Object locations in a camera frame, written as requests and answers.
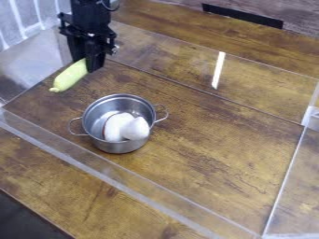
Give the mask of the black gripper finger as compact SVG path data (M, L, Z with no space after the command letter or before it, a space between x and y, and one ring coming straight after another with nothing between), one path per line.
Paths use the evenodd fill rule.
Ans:
M76 36L69 36L66 38L66 44L69 48L69 53L72 61L77 62L84 58L84 39Z
M90 37L84 43L85 68L89 73L102 67L104 64L104 40Z

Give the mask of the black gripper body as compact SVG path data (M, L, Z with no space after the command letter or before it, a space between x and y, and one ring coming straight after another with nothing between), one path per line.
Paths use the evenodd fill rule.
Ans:
M116 48L116 33L109 28L110 13L120 8L120 0L69 0L70 13L60 12L60 33L84 39L100 37L104 40L104 51Z

